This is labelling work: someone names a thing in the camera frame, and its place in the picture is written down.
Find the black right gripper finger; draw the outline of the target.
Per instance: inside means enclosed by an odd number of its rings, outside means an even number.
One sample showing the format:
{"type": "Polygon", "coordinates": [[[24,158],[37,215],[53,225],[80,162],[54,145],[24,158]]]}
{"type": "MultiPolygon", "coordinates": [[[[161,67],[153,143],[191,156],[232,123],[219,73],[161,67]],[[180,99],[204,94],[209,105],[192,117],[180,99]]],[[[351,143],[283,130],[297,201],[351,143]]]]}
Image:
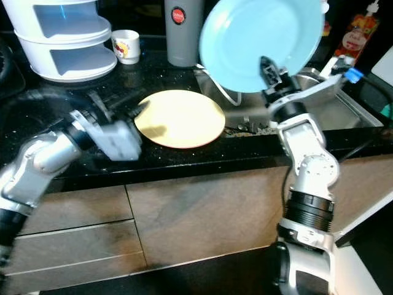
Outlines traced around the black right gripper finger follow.
{"type": "Polygon", "coordinates": [[[275,62],[266,56],[259,59],[260,75],[263,78],[266,88],[276,88],[282,83],[279,69],[275,62]]]}

